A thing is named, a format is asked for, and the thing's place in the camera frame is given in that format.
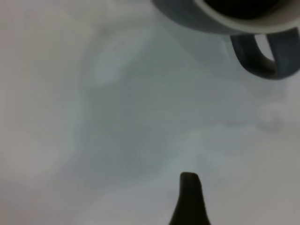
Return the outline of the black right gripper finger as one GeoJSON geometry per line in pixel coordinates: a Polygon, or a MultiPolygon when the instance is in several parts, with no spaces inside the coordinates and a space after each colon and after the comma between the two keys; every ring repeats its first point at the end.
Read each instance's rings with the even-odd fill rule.
{"type": "Polygon", "coordinates": [[[180,174],[179,198],[169,224],[210,225],[202,185],[196,173],[180,174]]]}

